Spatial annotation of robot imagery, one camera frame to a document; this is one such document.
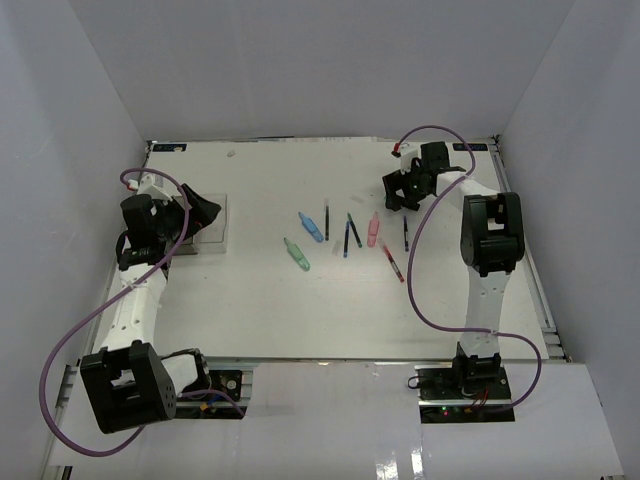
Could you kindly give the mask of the black pen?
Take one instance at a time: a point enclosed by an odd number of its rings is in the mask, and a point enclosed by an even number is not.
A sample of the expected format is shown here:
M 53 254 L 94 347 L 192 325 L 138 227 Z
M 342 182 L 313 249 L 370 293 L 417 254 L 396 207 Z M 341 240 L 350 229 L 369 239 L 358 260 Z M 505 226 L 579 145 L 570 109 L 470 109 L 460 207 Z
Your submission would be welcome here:
M 324 240 L 329 241 L 330 238 L 330 208 L 328 198 L 324 199 Z

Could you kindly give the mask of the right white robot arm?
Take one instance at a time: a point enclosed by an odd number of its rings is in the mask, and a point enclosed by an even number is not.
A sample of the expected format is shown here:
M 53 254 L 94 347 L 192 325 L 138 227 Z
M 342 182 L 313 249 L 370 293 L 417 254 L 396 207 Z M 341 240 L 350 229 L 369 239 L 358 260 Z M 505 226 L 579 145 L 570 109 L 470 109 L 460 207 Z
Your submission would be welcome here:
M 498 380 L 497 332 L 511 273 L 525 250 L 520 198 L 500 193 L 450 164 L 444 142 L 397 147 L 400 167 L 383 176 L 385 206 L 416 211 L 428 196 L 444 199 L 462 215 L 460 252 L 469 273 L 467 314 L 453 359 L 451 384 L 461 397 L 477 397 Z

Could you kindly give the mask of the green transparent highlighter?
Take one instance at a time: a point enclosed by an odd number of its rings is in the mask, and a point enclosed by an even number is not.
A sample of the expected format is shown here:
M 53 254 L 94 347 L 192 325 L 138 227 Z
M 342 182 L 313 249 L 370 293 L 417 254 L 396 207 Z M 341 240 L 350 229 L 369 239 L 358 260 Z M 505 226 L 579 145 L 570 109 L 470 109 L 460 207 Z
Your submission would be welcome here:
M 290 257 L 296 262 L 296 264 L 305 272 L 308 272 L 311 268 L 309 260 L 306 258 L 300 248 L 291 240 L 284 237 L 284 244 Z

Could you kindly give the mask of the pink transparent highlighter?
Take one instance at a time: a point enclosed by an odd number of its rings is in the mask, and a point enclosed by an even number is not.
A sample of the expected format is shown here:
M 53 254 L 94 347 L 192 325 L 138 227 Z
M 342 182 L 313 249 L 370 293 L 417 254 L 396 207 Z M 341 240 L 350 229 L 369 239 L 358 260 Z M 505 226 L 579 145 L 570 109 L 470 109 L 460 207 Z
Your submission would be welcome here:
M 379 223 L 378 212 L 375 211 L 369 221 L 368 231 L 367 231 L 367 246 L 369 248 L 373 248 L 376 245 L 377 236 L 379 232 L 379 225 L 380 223 Z

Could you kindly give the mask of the red pen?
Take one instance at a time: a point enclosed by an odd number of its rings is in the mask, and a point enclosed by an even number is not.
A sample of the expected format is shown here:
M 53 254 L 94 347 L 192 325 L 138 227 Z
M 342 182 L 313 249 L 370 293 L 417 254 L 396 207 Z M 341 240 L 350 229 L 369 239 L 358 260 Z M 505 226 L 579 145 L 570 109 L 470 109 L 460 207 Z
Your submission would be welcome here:
M 390 249 L 388 248 L 388 246 L 386 245 L 386 243 L 383 240 L 380 240 L 379 242 L 380 244 L 380 248 L 383 251 L 385 257 L 387 258 L 388 262 L 391 265 L 391 268 L 395 274 L 395 276 L 397 277 L 397 279 L 399 280 L 400 283 L 404 283 L 405 282 L 405 278 L 404 275 L 402 274 L 397 262 L 395 261 Z

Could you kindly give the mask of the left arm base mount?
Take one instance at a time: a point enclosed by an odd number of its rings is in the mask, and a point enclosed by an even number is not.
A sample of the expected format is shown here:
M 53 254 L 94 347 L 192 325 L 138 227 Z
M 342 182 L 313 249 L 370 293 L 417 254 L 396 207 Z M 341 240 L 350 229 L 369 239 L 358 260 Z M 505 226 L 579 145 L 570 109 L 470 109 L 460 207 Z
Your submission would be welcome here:
M 242 420 L 251 398 L 253 373 L 249 370 L 210 370 L 200 393 L 181 398 L 176 418 L 185 420 Z

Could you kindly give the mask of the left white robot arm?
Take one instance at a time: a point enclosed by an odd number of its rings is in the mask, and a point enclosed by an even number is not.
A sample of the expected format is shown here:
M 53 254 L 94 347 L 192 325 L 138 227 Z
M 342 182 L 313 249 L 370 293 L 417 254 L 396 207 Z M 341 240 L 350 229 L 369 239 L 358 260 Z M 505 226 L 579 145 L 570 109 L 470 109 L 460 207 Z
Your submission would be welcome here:
M 118 239 L 118 275 L 124 296 L 98 351 L 83 357 L 81 378 L 100 430 L 105 434 L 170 420 L 182 392 L 205 396 L 211 374 L 197 348 L 164 356 L 153 347 L 160 300 L 169 278 L 161 259 L 226 215 L 223 196 L 210 200 L 191 187 L 172 196 L 162 180 L 146 174 L 121 202 L 126 229 Z

